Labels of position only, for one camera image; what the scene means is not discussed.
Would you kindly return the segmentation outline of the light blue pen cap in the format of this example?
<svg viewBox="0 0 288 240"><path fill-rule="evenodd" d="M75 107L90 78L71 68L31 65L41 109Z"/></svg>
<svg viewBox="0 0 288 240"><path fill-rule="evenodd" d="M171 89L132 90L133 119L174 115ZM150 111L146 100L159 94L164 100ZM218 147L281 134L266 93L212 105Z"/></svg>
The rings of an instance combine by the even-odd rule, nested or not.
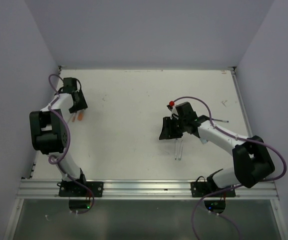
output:
<svg viewBox="0 0 288 240"><path fill-rule="evenodd" d="M208 142L208 140L204 139L204 138L200 138L200 141L201 141L202 144L206 144Z"/></svg>

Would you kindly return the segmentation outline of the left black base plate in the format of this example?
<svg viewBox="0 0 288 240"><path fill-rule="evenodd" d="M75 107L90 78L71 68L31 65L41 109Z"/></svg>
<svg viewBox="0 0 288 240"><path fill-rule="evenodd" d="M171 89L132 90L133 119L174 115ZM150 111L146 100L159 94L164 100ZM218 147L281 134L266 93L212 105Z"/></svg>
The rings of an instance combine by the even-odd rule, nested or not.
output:
<svg viewBox="0 0 288 240"><path fill-rule="evenodd" d="M58 195L60 197L86 197L89 196L89 192L79 185L77 185L74 182L66 182L62 181L57 183L57 186L59 187L59 193ZM102 181L87 181L86 187L89 188L93 192L93 196L96 198L101 198L103 195L104 190L104 183Z"/></svg>

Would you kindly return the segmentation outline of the green white pen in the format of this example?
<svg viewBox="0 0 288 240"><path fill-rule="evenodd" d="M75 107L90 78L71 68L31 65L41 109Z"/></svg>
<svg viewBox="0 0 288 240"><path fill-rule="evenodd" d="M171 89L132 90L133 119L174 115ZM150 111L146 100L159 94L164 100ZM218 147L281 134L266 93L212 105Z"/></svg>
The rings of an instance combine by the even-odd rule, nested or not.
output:
<svg viewBox="0 0 288 240"><path fill-rule="evenodd" d="M182 159L182 152L183 152L183 140L180 139L179 150L178 150L178 160L179 161Z"/></svg>

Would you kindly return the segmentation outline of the orange highlighter marker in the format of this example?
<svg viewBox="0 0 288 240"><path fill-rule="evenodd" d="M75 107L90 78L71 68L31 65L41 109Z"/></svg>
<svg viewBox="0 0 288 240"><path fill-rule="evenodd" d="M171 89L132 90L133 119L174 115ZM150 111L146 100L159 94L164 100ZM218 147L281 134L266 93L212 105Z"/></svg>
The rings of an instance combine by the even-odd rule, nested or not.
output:
<svg viewBox="0 0 288 240"><path fill-rule="evenodd" d="M77 116L77 120L78 121L82 121L83 120L83 117L84 117L84 111L80 111L78 116Z"/></svg>

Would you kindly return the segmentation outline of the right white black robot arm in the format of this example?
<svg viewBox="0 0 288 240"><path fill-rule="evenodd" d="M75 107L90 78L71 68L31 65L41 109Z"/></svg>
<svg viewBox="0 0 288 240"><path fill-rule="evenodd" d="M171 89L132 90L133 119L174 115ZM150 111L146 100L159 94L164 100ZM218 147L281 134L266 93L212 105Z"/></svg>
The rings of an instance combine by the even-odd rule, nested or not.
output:
<svg viewBox="0 0 288 240"><path fill-rule="evenodd" d="M198 116L189 102L176 105L171 101L167 108L171 115L163 118L160 140L179 139L184 133L189 133L203 142L215 144L232 156L231 168L220 169L207 177L206 190L211 196L218 196L225 188L234 185L251 188L275 171L260 137L243 138L226 129L220 130L211 118Z"/></svg>

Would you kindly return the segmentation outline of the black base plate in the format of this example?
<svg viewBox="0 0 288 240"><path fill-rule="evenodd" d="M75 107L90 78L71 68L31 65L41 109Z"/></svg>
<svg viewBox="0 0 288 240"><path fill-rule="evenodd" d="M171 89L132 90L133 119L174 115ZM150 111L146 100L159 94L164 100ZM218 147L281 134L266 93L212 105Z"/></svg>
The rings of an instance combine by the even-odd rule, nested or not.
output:
<svg viewBox="0 0 288 240"><path fill-rule="evenodd" d="M214 193L222 189L216 187L212 183L209 183L205 177L199 176L195 181L190 182L190 190L193 198L201 198L207 194ZM229 197L229 198L234 198L235 196L236 193L234 189L214 195L214 197Z"/></svg>
<svg viewBox="0 0 288 240"><path fill-rule="evenodd" d="M57 183L57 186L59 187L59 193L58 195L60 197L86 197L89 196L89 192L79 185L77 185L74 182L66 182L62 181ZM86 187L89 188L93 192L93 196L96 198L101 198L103 195L104 190L104 183L102 181L87 181Z"/></svg>

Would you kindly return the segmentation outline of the aluminium rail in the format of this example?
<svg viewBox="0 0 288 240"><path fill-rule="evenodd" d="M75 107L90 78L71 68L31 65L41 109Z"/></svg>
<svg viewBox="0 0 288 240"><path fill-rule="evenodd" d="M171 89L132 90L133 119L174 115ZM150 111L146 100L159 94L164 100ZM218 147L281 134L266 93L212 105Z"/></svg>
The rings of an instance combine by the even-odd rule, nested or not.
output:
<svg viewBox="0 0 288 240"><path fill-rule="evenodd" d="M21 180L16 193L18 199L59 199L59 187L55 179ZM196 200L192 197L192 180L100 180L104 183L101 200ZM277 200L279 198L273 182L260 182L252 188L235 189L232 200Z"/></svg>

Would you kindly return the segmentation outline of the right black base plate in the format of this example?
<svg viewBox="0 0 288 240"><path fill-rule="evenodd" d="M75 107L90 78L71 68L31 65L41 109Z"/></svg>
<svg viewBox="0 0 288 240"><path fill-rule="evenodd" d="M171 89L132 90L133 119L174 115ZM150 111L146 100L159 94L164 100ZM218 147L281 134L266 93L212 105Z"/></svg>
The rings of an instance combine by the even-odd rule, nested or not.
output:
<svg viewBox="0 0 288 240"><path fill-rule="evenodd" d="M209 183L205 177L199 176L195 181L190 182L190 190L193 198L201 198L207 194L214 193L222 189L216 187L212 183ZM236 193L234 189L214 195L214 197L229 197L229 198L234 198L235 196Z"/></svg>

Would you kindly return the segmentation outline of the blue ballpoint pen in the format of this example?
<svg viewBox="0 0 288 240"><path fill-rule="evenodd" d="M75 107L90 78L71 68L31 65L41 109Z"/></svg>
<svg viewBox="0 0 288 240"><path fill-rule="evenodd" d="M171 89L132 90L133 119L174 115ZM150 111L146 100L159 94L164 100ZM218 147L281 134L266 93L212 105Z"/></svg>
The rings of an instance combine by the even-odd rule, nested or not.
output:
<svg viewBox="0 0 288 240"><path fill-rule="evenodd" d="M217 122L222 122L222 123L229 123L228 120L225 119L216 119L216 118L212 118L213 121L217 121Z"/></svg>

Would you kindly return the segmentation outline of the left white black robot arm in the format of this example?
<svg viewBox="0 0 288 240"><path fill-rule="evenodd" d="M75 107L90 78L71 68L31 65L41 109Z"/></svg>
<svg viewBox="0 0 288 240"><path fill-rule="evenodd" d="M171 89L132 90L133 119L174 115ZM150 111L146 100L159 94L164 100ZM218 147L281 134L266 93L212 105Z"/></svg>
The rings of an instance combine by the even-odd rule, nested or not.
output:
<svg viewBox="0 0 288 240"><path fill-rule="evenodd" d="M62 181L71 182L70 190L83 196L88 190L82 169L69 153L71 133L68 124L79 118L88 108L80 80L60 78L63 86L53 88L55 94L46 107L29 114L32 146L48 157L48 162L58 168Z"/></svg>

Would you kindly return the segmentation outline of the purple capped white pen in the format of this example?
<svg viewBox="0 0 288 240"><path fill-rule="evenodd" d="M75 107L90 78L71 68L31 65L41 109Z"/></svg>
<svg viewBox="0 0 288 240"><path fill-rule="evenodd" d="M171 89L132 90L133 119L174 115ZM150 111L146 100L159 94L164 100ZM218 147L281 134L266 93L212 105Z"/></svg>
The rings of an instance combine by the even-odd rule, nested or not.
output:
<svg viewBox="0 0 288 240"><path fill-rule="evenodd" d="M175 160L178 158L178 146L179 146L179 140L175 139Z"/></svg>

